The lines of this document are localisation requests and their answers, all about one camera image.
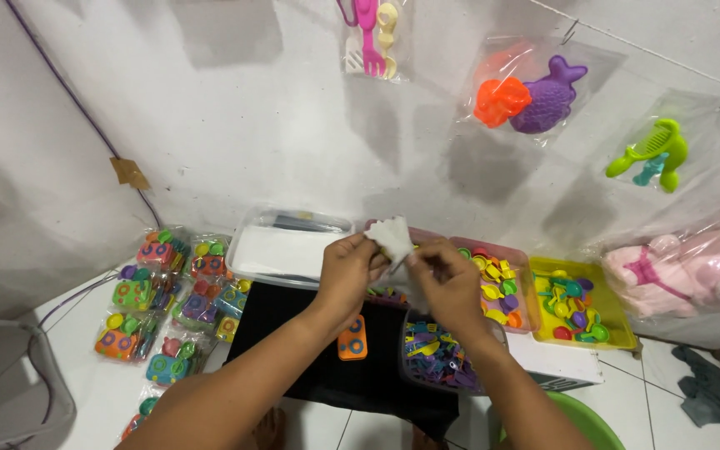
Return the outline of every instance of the brown tape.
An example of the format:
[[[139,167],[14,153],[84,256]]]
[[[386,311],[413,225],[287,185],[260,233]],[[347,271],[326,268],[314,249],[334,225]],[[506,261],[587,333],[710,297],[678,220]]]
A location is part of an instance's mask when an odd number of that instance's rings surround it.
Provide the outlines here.
[[[118,184],[129,183],[130,186],[135,189],[151,189],[149,182],[146,181],[146,177],[143,176],[143,172],[137,168],[138,165],[132,159],[118,159],[113,157],[110,158],[110,164],[113,164],[115,175],[118,176]]]

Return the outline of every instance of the pink toy fork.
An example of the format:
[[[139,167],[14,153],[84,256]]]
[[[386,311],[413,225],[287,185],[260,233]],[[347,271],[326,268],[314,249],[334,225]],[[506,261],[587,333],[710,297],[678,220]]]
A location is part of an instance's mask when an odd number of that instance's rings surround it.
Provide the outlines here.
[[[365,74],[377,77],[385,73],[385,58],[374,48],[371,34],[377,25],[378,0],[354,0],[357,7],[357,22],[362,28],[362,64]]]

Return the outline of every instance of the white wall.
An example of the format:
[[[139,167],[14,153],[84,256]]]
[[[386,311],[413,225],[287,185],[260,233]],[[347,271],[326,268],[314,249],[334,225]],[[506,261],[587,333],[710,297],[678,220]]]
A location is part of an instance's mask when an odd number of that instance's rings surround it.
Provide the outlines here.
[[[125,260],[145,205],[0,2],[0,317]]]
[[[720,77],[720,2],[550,3]],[[604,178],[618,132],[667,88],[720,85],[583,27],[575,43],[629,58],[553,147],[454,124],[484,36],[570,25],[526,0],[418,2],[414,82],[401,86],[340,74],[332,0],[17,4],[169,222],[232,227],[271,201],[358,219],[404,213],[416,227],[567,256],[720,205],[720,171],[678,196]],[[707,202],[666,214],[677,199]]]

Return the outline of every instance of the pink stuffed toy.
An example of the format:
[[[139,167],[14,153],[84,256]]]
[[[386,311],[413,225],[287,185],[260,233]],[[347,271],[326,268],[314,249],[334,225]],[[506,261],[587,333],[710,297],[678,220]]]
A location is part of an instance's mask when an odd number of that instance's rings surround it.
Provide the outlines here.
[[[640,318],[691,317],[697,307],[720,310],[720,231],[685,242],[662,235],[649,245],[607,253],[603,266],[610,287]]]

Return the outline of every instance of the hand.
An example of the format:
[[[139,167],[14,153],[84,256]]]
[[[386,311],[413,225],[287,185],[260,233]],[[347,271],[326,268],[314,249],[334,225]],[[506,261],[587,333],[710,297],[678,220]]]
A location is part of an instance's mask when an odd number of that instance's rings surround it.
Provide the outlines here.
[[[479,269],[446,238],[423,242],[405,264],[410,278],[421,285],[433,317],[452,335],[476,331],[477,325],[487,329],[479,307]]]
[[[363,233],[335,241],[324,249],[321,281],[312,307],[325,314],[335,332],[353,323],[369,283],[379,278],[389,261]]]

